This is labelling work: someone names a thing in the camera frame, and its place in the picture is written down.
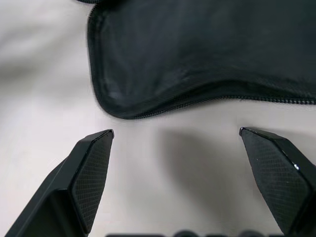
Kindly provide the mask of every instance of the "diamond texture pad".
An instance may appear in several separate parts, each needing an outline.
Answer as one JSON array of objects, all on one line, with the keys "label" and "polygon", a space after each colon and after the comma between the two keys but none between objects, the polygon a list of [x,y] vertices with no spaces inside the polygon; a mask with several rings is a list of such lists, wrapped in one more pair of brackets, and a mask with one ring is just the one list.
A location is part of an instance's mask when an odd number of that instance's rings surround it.
[{"label": "diamond texture pad", "polygon": [[270,140],[242,131],[257,186],[283,233],[287,234],[309,195],[299,171]]},{"label": "diamond texture pad", "polygon": [[111,145],[107,140],[105,134],[93,142],[72,188],[72,196],[86,233],[91,231],[105,186]]}]

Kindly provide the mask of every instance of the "black zipper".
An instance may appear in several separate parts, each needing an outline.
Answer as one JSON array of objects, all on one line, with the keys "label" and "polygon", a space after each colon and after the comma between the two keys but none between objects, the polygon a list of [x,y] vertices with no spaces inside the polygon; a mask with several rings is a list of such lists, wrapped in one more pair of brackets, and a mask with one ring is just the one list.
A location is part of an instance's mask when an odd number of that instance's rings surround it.
[{"label": "black zipper", "polygon": [[[92,0],[90,1],[92,2],[99,2],[100,0]],[[89,22],[90,22],[90,18],[93,15],[96,7],[98,6],[98,4],[95,4],[94,7],[92,8],[89,18],[88,18],[88,30],[87,30],[87,41],[89,39]],[[89,60],[89,65],[91,68],[91,60],[90,60],[91,55],[89,55],[88,60]],[[183,96],[180,96],[178,98],[175,98],[173,100],[170,100],[170,104],[172,104],[173,102],[177,102],[184,99]],[[157,116],[163,113],[167,113],[167,112],[171,112],[174,110],[179,110],[179,109],[183,109],[185,107],[191,106],[191,105],[197,105],[197,104],[201,104],[204,102],[210,102],[210,101],[215,101],[215,100],[233,100],[233,99],[237,99],[237,100],[254,100],[254,101],[263,101],[263,102],[273,102],[273,103],[285,103],[285,104],[299,104],[299,105],[316,105],[316,98],[280,98],[280,97],[273,97],[273,96],[249,96],[249,95],[225,95],[225,96],[218,96],[218,97],[214,97],[214,98],[208,98],[208,99],[201,99],[201,100],[196,100],[196,101],[192,101],[192,102],[188,102],[188,103],[184,103],[181,105],[177,105],[174,107],[171,107],[169,109],[157,109],[157,110],[153,110],[151,112],[145,112],[141,115],[138,116],[134,116],[134,117],[130,117],[130,119],[145,119],[145,118],[149,118],[149,117],[153,117],[153,116]]]},{"label": "black zipper", "polygon": [[103,0],[78,0],[78,1],[81,1],[83,3],[96,4],[96,3],[102,2]]},{"label": "black zipper", "polygon": [[293,104],[293,105],[316,105],[316,99],[313,98],[277,98],[277,97],[266,97],[266,96],[247,96],[247,95],[226,95],[226,96],[220,96],[217,98],[212,99],[205,99],[205,100],[199,100],[195,102],[185,103],[182,105],[175,106],[173,108],[167,109],[167,110],[159,110],[152,113],[145,113],[140,116],[134,117],[135,119],[145,119],[153,116],[157,116],[163,113],[171,112],[178,109],[183,109],[185,107],[191,106],[191,105],[197,105],[204,102],[210,102],[210,101],[216,101],[216,100],[255,100],[255,101],[263,101],[263,102],[273,102],[273,103],[284,103],[284,104]]}]

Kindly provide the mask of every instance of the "beige cloth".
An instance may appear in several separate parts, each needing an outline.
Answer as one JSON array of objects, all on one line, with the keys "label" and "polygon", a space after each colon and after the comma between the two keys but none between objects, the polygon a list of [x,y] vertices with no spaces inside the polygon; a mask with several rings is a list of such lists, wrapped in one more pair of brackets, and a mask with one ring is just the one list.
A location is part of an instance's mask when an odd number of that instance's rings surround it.
[{"label": "beige cloth", "polygon": [[316,163],[316,107],[234,100],[144,120],[110,117],[90,84],[91,8],[74,0],[0,1],[0,236],[77,140],[108,128],[116,136],[90,237],[280,233],[238,130],[276,132]]}]

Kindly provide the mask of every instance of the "glossy black edge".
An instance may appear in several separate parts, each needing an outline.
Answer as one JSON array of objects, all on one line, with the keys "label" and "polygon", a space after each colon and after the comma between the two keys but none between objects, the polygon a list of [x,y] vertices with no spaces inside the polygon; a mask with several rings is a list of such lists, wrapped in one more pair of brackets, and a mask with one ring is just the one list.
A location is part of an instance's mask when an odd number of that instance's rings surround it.
[{"label": "glossy black edge", "polygon": [[288,139],[278,136],[271,132],[266,132],[253,127],[242,127],[239,135],[247,130],[253,134],[261,136],[273,142],[277,148],[284,153],[287,160],[293,164],[293,167],[304,178],[311,189],[311,194],[303,204],[303,208],[298,213],[289,233],[302,233],[310,236],[316,228],[316,167],[313,165]]},{"label": "glossy black edge", "polygon": [[76,143],[69,156],[44,179],[38,190],[6,234],[6,237],[23,236],[24,231],[27,229],[28,225],[47,198],[55,192],[68,190],[68,187],[71,185],[73,177],[80,168],[92,141],[109,132],[112,133],[112,137],[114,137],[113,130],[105,130],[86,136]]}]

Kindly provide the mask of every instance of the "black object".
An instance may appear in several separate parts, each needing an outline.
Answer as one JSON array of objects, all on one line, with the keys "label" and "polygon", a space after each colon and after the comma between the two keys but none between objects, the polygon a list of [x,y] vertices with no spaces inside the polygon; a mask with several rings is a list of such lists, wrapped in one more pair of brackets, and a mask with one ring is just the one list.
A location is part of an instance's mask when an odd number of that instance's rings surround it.
[{"label": "black object", "polygon": [[77,142],[43,181],[6,237],[86,237],[104,189],[112,130]]},{"label": "black object", "polygon": [[78,1],[81,1],[83,3],[100,3],[102,1],[106,1],[106,0],[78,0]]},{"label": "black object", "polygon": [[285,234],[316,236],[316,167],[287,139],[241,128],[257,186]]},{"label": "black object", "polygon": [[[107,237],[164,237],[162,235],[108,235]],[[174,237],[199,237],[192,231],[181,231],[174,235]],[[227,235],[206,235],[205,237],[228,237]],[[244,231],[238,237],[266,237],[259,232],[256,231]],[[267,237],[305,237],[298,235],[270,235]]]},{"label": "black object", "polygon": [[103,1],[88,21],[96,98],[123,119],[225,98],[316,104],[315,12],[315,0]]}]

